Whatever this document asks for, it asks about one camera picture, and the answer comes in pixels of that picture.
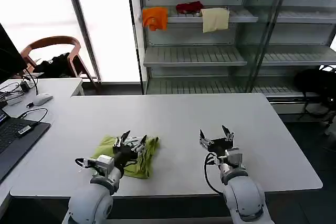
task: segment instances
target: white table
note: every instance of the white table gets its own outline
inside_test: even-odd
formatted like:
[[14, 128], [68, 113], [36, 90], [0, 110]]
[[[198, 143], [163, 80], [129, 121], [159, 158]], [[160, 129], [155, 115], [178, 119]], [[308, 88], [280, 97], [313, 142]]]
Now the white table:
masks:
[[[18, 80], [7, 80], [6, 82], [0, 84], [0, 88]], [[38, 91], [39, 93], [50, 93], [54, 96], [52, 100], [45, 103], [42, 108], [47, 108], [49, 113], [43, 119], [44, 122], [53, 124], [56, 117], [62, 111], [62, 107], [71, 96], [82, 93], [82, 79], [81, 78], [64, 78], [64, 79], [40, 79], [38, 81]], [[15, 85], [10, 85], [4, 90], [12, 90]], [[28, 110], [26, 105], [32, 101], [35, 93], [35, 88], [32, 88], [28, 94], [24, 96], [22, 102], [4, 107], [10, 116], [17, 117], [24, 111]], [[39, 120], [42, 113], [30, 113], [25, 118], [29, 120]], [[34, 152], [38, 149], [40, 143], [45, 140], [44, 136], [34, 145], [34, 147], [27, 153], [27, 155], [20, 161], [20, 163], [11, 171], [11, 173], [5, 178], [0, 184], [0, 218], [2, 212], [7, 207], [7, 200], [9, 195], [9, 190], [18, 179], [20, 172], [24, 169], [25, 164], [34, 156]]]
[[[0, 88], [14, 82], [20, 82], [20, 80], [7, 80], [4, 83], [0, 84]], [[41, 108], [47, 108], [49, 110], [47, 116], [43, 119], [43, 122], [51, 123], [55, 120], [55, 113], [59, 111], [64, 104], [64, 100], [69, 99], [73, 95], [79, 93], [83, 94], [82, 89], [82, 79], [81, 78], [60, 78], [60, 79], [39, 79], [37, 83], [37, 88], [39, 94], [50, 93], [54, 98], [47, 103], [43, 104]], [[16, 87], [15, 84], [8, 86], [7, 88], [0, 91], [10, 91]], [[29, 110], [26, 108], [26, 105], [31, 103], [36, 96], [35, 87], [22, 96], [23, 100], [12, 106], [7, 105], [3, 110], [12, 117], [17, 117], [23, 112]], [[28, 114], [25, 119], [28, 120], [39, 120], [41, 115], [44, 114], [44, 111], [40, 113], [34, 112]]]
[[[203, 174], [209, 138], [235, 132], [249, 175], [265, 191], [316, 189], [322, 182], [279, 116], [262, 94], [183, 94], [72, 97], [46, 133], [10, 191], [20, 197], [70, 197], [87, 184], [91, 171], [78, 172], [74, 160], [90, 157], [101, 139], [131, 130], [132, 136], [159, 136], [161, 148], [150, 179], [123, 177], [116, 196], [212, 194]], [[216, 167], [211, 183], [220, 188]]]

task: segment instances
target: black bag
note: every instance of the black bag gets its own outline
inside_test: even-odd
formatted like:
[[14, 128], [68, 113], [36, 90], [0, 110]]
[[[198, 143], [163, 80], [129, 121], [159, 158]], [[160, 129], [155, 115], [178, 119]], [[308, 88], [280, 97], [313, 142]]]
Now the black bag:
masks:
[[52, 63], [43, 61], [34, 69], [34, 73], [43, 74], [39, 78], [61, 78], [61, 77], [75, 77], [73, 76], [67, 61], [69, 53], [52, 58]]
[[[298, 73], [294, 78], [295, 86], [303, 93], [306, 100], [305, 113], [315, 118], [323, 118], [329, 112], [336, 111], [336, 73], [318, 69], [307, 69]], [[307, 111], [307, 92], [320, 95], [321, 103], [328, 108], [323, 114], [314, 114]]]

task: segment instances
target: wooden chair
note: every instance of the wooden chair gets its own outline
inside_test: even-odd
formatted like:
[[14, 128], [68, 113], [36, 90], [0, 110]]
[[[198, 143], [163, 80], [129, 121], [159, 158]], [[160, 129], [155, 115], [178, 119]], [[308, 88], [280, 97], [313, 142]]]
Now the wooden chair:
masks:
[[80, 43], [77, 39], [73, 37], [54, 36], [40, 39], [36, 42], [31, 43], [25, 49], [23, 49], [23, 51], [21, 52], [21, 56], [23, 57], [28, 66], [31, 65], [32, 67], [36, 67], [36, 63], [29, 56], [32, 50], [60, 44], [70, 44], [75, 46], [68, 56], [68, 64], [72, 74], [75, 77], [79, 77], [83, 73], [86, 74], [87, 77], [90, 79], [91, 83], [93, 84], [95, 90], [98, 91], [97, 84], [93, 81], [93, 78], [91, 77], [89, 71], [87, 70], [82, 59], [79, 56]]

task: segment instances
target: shelf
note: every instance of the shelf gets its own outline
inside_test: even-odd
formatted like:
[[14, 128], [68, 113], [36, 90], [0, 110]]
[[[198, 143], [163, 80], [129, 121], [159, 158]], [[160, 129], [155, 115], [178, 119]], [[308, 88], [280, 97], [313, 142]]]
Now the shelf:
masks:
[[228, 78], [153, 78], [147, 94], [216, 94], [237, 93], [240, 87]]
[[[258, 77], [255, 81], [252, 93], [263, 93], [268, 98], [303, 97], [293, 83], [293, 77]], [[308, 97], [317, 96], [315, 93], [307, 93]]]
[[146, 67], [211, 67], [244, 66], [234, 46], [147, 47]]
[[[257, 47], [246, 47], [242, 54], [254, 59]], [[327, 46], [270, 45], [262, 66], [319, 66], [336, 65], [336, 52]]]
[[[152, 78], [147, 94], [217, 94], [243, 93], [247, 78], [201, 77], [201, 78]], [[293, 77], [258, 77], [252, 93], [263, 93], [267, 98], [303, 98], [297, 90]]]
[[283, 7], [278, 23], [336, 24], [335, 8]]
[[[203, 23], [202, 17], [196, 14], [181, 14], [176, 11], [175, 6], [166, 6], [168, 9], [168, 23]], [[258, 17], [253, 16], [248, 10], [241, 6], [230, 6], [230, 23], [256, 23]]]

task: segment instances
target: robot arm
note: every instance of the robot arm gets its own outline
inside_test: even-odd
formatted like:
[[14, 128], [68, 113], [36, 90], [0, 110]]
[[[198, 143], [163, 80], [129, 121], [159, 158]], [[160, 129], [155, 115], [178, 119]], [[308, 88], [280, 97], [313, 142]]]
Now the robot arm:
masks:
[[127, 163], [135, 163], [145, 148], [146, 137], [138, 144], [125, 142], [130, 131], [117, 138], [114, 158], [100, 155], [97, 159], [78, 158], [76, 163], [83, 168], [92, 168], [96, 174], [90, 183], [79, 188], [69, 201], [69, 209], [62, 224], [102, 224], [113, 206], [112, 195], [119, 189], [119, 180], [124, 174]]
[[274, 224], [265, 203], [264, 191], [248, 176], [242, 165], [242, 152], [233, 148], [234, 133], [224, 126], [222, 128], [226, 137], [215, 140], [205, 138], [202, 130], [200, 132], [200, 144], [210, 152], [205, 160], [205, 173], [206, 165], [219, 167], [223, 197], [234, 224]]

